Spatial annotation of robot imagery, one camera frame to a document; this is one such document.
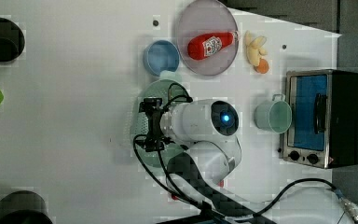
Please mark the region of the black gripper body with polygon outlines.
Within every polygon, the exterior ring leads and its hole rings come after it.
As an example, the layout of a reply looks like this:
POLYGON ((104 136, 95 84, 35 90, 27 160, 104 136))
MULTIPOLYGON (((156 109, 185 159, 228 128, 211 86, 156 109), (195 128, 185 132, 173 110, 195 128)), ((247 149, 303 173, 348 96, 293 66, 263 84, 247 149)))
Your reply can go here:
POLYGON ((144 98, 139 105, 139 112, 145 113, 147 117, 148 131, 146 138, 139 141, 146 152, 162 151, 165 145, 168 145, 172 139, 165 136, 160 127, 160 121, 167 109, 162 106, 162 99, 156 97, 144 98))

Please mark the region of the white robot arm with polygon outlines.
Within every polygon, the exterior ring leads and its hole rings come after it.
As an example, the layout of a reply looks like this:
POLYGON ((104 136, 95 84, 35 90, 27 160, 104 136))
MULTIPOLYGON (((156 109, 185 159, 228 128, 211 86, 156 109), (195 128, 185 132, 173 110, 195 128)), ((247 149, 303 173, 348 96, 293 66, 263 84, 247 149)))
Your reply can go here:
POLYGON ((159 160, 166 178, 162 187, 198 207, 201 218, 220 224, 278 224, 268 214, 287 190, 302 183, 323 183, 335 195, 343 216, 351 224, 358 224, 358 206, 325 179, 298 179, 257 211, 248 207, 248 201, 220 187, 219 183, 241 162, 241 145, 236 136, 239 117, 231 104, 193 101, 189 96, 179 95, 168 102, 145 98, 138 109, 147 118, 148 132, 136 135, 133 147, 157 154, 169 144, 183 149, 167 160, 159 160))

